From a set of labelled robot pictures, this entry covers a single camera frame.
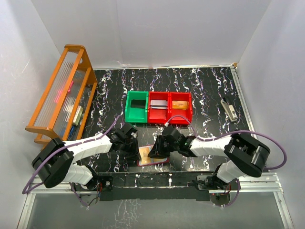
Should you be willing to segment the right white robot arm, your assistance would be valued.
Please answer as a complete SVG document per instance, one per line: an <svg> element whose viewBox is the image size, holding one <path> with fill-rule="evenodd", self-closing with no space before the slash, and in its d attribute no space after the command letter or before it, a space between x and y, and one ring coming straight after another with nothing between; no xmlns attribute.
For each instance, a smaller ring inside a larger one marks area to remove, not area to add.
<svg viewBox="0 0 305 229"><path fill-rule="evenodd" d="M195 183L205 189L223 189L241 176L260 177L270 155L270 148L248 133L237 132L221 138L184 136L173 126L158 135L150 150L150 158L167 158L171 152L184 157L226 156L211 176Z"/></svg>

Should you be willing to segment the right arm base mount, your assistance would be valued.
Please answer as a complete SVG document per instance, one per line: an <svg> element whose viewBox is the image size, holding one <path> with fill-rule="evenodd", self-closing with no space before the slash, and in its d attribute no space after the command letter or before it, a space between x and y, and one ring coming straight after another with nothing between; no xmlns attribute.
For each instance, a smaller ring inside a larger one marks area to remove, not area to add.
<svg viewBox="0 0 305 229"><path fill-rule="evenodd" d="M240 193L240 182L238 179L234 180L237 185L236 195L231 199L232 182L226 183L219 179L216 175L212 176L198 176L192 180L193 186L199 191L207 191L210 195L210 201L214 206L227 207L232 205Z"/></svg>

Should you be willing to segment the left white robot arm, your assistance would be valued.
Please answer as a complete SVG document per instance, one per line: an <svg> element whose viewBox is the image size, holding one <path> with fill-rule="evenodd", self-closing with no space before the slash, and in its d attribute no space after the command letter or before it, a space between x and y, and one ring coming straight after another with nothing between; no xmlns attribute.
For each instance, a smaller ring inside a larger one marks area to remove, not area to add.
<svg viewBox="0 0 305 229"><path fill-rule="evenodd" d="M129 161L140 160L135 126L125 123L120 129L112 128L106 133L75 141L54 138L34 158L31 165L46 188L69 182L93 190L98 185L98 175L91 167L78 165L77 162L112 151Z"/></svg>

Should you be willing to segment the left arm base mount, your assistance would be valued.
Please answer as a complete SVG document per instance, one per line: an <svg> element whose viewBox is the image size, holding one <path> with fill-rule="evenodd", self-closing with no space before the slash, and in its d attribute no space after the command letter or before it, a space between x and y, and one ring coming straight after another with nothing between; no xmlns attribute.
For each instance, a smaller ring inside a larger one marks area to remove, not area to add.
<svg viewBox="0 0 305 229"><path fill-rule="evenodd" d="M93 177L86 185L81 185L78 183L69 183L71 187L71 191L76 195L79 202L86 207L90 208L92 203L97 203L101 200L102 192L109 192L113 189L113 178L111 176L98 176ZM82 199L82 195L80 192L82 191L90 191L96 192L96 197L94 197L91 201L85 202Z"/></svg>

